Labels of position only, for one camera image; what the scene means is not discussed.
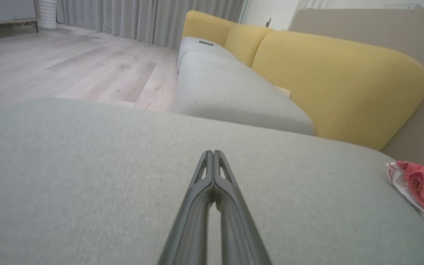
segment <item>laminate flooring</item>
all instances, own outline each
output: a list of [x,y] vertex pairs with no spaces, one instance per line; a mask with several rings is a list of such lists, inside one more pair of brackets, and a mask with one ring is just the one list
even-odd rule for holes
[[176,50],[94,30],[18,28],[0,38],[0,109],[50,97],[167,112],[177,61]]

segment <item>window curtain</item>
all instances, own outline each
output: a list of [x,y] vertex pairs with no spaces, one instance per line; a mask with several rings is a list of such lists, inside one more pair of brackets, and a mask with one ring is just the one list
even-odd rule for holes
[[189,10],[237,22],[242,4],[243,0],[57,0],[57,22],[175,49]]

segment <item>gray cushion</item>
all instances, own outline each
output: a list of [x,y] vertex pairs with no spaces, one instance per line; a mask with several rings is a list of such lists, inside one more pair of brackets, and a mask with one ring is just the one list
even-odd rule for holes
[[308,115],[251,68],[203,52],[188,52],[183,57],[173,111],[313,134]]
[[[377,151],[70,100],[0,111],[0,264],[155,264],[200,154],[224,151],[274,265],[424,264]],[[221,264],[211,208],[209,264]]]
[[[210,43],[212,45],[200,43],[200,41]],[[180,51],[178,55],[178,71],[180,70],[181,60],[183,56],[187,52],[190,52],[192,50],[207,52],[210,54],[214,54],[215,56],[218,56],[218,57],[238,61],[238,59],[233,54],[231,54],[228,50],[226,50],[224,47],[220,46],[219,44],[216,44],[215,42],[211,42],[210,40],[200,39],[196,37],[184,37],[181,40]]]

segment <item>yellow backrest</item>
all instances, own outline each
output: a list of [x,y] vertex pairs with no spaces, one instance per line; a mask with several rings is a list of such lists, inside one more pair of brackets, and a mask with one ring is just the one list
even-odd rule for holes
[[424,67],[411,57],[317,35],[270,32],[252,69],[291,91],[317,136],[377,150],[424,97]]
[[235,22],[191,10],[185,16],[183,37],[197,37],[225,46],[229,31],[234,25]]
[[272,29],[266,27],[235,24],[229,31],[225,48],[251,67],[259,45],[271,31]]

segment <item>white cylinder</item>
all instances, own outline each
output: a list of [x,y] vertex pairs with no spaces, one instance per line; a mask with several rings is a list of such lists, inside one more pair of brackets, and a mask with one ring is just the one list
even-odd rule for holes
[[57,28],[57,1],[56,0],[39,0],[40,20],[39,27],[56,29]]

